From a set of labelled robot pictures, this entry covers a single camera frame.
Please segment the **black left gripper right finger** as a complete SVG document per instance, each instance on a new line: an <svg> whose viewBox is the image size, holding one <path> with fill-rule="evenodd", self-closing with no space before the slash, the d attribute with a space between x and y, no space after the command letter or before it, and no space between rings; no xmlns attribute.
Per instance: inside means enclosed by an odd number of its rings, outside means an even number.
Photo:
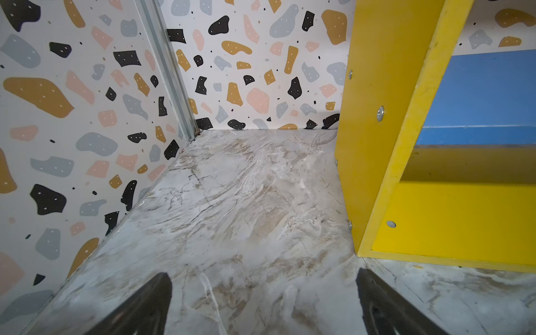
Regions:
<svg viewBox="0 0 536 335"><path fill-rule="evenodd" d="M361 268L357 290L368 334L445 334L370 269Z"/></svg>

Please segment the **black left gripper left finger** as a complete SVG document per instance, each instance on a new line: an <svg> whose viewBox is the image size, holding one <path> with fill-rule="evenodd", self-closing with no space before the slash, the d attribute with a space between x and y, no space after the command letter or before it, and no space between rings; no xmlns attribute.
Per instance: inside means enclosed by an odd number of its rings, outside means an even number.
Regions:
<svg viewBox="0 0 536 335"><path fill-rule="evenodd" d="M160 272L86 335L163 334L172 294L173 284L169 275Z"/></svg>

